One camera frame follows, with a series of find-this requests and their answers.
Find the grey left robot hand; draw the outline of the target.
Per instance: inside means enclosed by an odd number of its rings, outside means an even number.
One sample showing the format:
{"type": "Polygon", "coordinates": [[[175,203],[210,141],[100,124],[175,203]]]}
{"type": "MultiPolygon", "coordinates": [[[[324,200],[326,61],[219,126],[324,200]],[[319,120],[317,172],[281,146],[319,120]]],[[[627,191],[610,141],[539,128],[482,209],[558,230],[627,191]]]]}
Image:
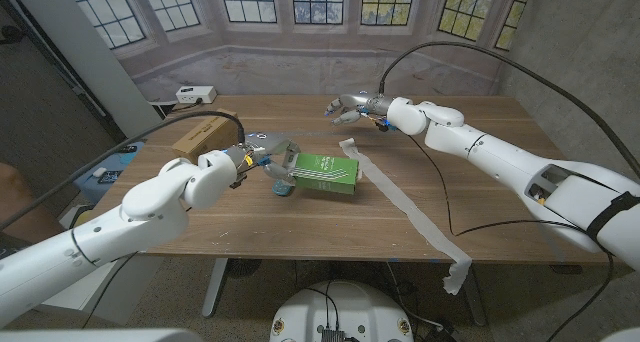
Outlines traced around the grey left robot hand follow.
{"type": "Polygon", "coordinates": [[[252,151],[252,160],[266,175],[285,185],[295,185],[293,170],[301,152],[297,143],[282,133],[272,132],[247,134],[245,142],[252,151]]]}

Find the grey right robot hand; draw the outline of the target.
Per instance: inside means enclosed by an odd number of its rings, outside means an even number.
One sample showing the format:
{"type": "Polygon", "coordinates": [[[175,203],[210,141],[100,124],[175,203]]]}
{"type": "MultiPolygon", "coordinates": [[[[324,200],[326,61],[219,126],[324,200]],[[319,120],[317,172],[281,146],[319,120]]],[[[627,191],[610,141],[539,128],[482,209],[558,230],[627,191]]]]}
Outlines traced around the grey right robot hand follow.
{"type": "Polygon", "coordinates": [[[351,124],[366,118],[382,126],[391,102],[390,97],[377,93],[342,94],[327,106],[324,115],[332,118],[333,125],[351,124]]]}

